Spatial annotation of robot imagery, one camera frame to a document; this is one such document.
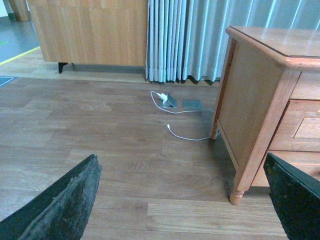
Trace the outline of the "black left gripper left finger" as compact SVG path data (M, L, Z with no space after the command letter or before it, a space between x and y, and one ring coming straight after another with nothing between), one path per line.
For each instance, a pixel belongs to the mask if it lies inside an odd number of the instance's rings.
M102 167L89 155L0 222L2 240L79 240L96 199Z

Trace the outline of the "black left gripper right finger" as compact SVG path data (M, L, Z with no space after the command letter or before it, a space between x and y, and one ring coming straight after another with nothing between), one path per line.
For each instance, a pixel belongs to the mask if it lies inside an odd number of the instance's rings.
M268 153L263 169L270 198L290 240L320 238L320 181Z

